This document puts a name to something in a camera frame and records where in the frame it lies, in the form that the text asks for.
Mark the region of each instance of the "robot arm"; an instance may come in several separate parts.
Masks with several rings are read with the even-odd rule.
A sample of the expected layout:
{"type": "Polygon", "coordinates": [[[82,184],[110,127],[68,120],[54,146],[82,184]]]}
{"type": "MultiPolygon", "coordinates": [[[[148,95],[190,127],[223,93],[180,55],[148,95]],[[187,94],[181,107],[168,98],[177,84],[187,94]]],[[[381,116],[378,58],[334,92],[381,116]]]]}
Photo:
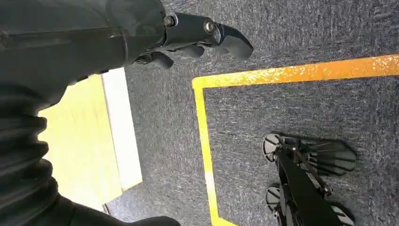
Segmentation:
{"type": "Polygon", "coordinates": [[[37,114],[91,74],[134,62],[169,68],[161,51],[199,57],[204,48],[239,58],[253,51],[237,30],[203,16],[166,15],[159,0],[1,1],[0,225],[128,225],[58,194],[51,163],[41,159],[48,146],[37,135],[46,119],[37,114]]]}

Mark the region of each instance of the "gray carpet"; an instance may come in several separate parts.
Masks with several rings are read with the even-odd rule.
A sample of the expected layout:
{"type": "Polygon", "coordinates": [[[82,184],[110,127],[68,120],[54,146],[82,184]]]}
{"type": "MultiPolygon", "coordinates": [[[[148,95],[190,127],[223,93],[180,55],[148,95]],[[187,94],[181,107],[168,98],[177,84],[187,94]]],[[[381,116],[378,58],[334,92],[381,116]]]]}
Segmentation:
{"type": "Polygon", "coordinates": [[[398,225],[398,97],[398,76],[206,90],[219,215],[237,225],[276,224],[264,197],[278,175],[261,143],[280,131],[345,140],[359,164],[327,178],[331,200],[351,209],[357,225],[398,225]]]}
{"type": "MultiPolygon", "coordinates": [[[[125,192],[108,206],[113,216],[127,222],[167,215],[176,218],[184,226],[210,225],[191,84],[194,77],[399,52],[399,6],[395,0],[165,0],[164,3],[170,10],[207,15],[217,22],[238,28],[252,42],[255,52],[246,61],[239,61],[231,56],[220,56],[212,51],[207,51],[201,59],[174,53],[169,54],[175,60],[175,66],[170,70],[161,70],[149,65],[133,65],[126,69],[144,182],[125,192]]],[[[223,158],[229,159],[226,153],[221,152],[218,158],[214,156],[220,215],[240,225],[264,225],[273,222],[268,213],[265,213],[262,203],[265,186],[274,181],[273,175],[269,177],[265,173],[262,179],[252,186],[248,186],[253,181],[251,177],[248,181],[243,179],[245,175],[252,173],[254,177],[258,177],[263,170],[269,169],[270,166],[259,158],[256,144],[261,142],[259,139],[262,139],[269,129],[275,127],[274,130],[283,132],[292,130],[299,134],[300,129],[303,129],[308,135],[342,137],[349,140],[364,157],[363,168],[353,174],[353,178],[344,178],[344,183],[340,183],[341,188],[333,181],[332,185],[338,190],[335,195],[348,197],[345,204],[363,223],[359,225],[397,224],[394,216],[399,214],[399,210],[397,206],[393,206],[397,201],[394,194],[399,189],[397,173],[393,171],[398,167],[398,156],[393,152],[398,149],[398,131],[395,124],[397,119],[393,114],[398,112],[396,79],[345,81],[344,86],[337,85],[336,82],[322,82],[321,85],[309,83],[306,85],[309,90],[303,90],[300,99],[295,97],[295,86],[298,85],[292,84],[287,90],[276,89],[274,97],[280,92],[286,97],[284,102],[288,103],[289,107],[293,107],[298,101],[299,104],[304,104],[305,100],[312,101],[313,108],[308,110],[309,115],[306,116],[312,121],[294,124],[294,118],[304,118],[304,115],[287,113],[287,109],[282,109],[283,105],[280,105],[281,109],[274,110],[274,113],[284,113],[284,117],[292,118],[285,119],[286,124],[280,124],[283,122],[281,119],[267,124],[267,117],[263,115],[267,106],[262,105],[263,110],[256,109],[244,101],[249,98],[245,96],[258,95],[257,93],[240,88],[238,91],[226,89],[206,92],[207,102],[209,100],[207,110],[213,112],[215,118],[228,109],[228,103],[223,102],[225,105],[218,105],[215,109],[210,105],[216,103],[218,97],[237,92],[243,95],[243,103],[234,104],[244,104],[250,108],[243,110],[257,112],[253,120],[240,118],[247,113],[245,111],[232,112],[232,116],[235,115],[237,119],[208,119],[212,148],[223,145],[218,142],[222,142],[228,136],[234,136],[222,134],[223,129],[231,129],[231,120],[240,120],[242,123],[242,130],[233,133],[239,136],[241,133],[251,134],[248,136],[250,141],[237,141],[225,146],[226,151],[233,148],[240,157],[243,156],[242,151],[248,150],[250,154],[244,155],[241,164],[244,169],[235,167],[240,163],[232,162],[229,165],[223,162],[223,158]],[[347,98],[345,102],[345,94],[355,98],[347,98]],[[326,101],[332,97],[338,98],[340,102],[326,101]],[[338,104],[345,104],[349,109],[356,111],[342,116],[329,113],[331,117],[326,120],[324,114],[329,114],[323,111],[323,105],[344,111],[338,104]],[[354,114],[358,114],[359,118],[351,118],[354,114]],[[375,140],[372,141],[372,134],[378,133],[380,136],[374,136],[375,140]],[[231,175],[230,169],[236,170],[233,174],[237,177],[231,175]],[[235,180],[244,184],[240,186],[235,180]],[[234,186],[231,190],[226,190],[224,184],[234,186]]]]}

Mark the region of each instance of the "black wheel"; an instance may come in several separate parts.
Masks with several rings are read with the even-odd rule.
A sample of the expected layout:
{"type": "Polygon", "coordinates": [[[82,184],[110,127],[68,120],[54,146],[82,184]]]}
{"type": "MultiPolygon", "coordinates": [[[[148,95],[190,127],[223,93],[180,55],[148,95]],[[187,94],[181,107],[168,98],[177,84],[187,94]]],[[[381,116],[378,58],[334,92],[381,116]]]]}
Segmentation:
{"type": "Polygon", "coordinates": [[[344,226],[354,226],[355,225],[355,217],[352,212],[344,207],[339,202],[331,202],[331,207],[334,212],[338,215],[338,218],[343,223],[344,226]]]}
{"type": "Polygon", "coordinates": [[[272,212],[280,204],[280,186],[278,184],[274,184],[267,189],[266,204],[272,212]]]}

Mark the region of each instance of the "metal bolt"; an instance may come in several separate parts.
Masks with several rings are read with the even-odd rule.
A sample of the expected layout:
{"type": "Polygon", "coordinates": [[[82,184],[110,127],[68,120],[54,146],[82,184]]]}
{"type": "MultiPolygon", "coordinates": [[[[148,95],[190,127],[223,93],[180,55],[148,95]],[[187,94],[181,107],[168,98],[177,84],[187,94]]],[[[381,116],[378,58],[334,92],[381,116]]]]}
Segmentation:
{"type": "Polygon", "coordinates": [[[173,18],[173,16],[167,16],[163,19],[163,23],[166,27],[173,27],[175,26],[175,19],[173,18]]]}
{"type": "Polygon", "coordinates": [[[215,31],[216,25],[211,20],[206,20],[204,23],[204,29],[207,33],[212,34],[215,31]]]}

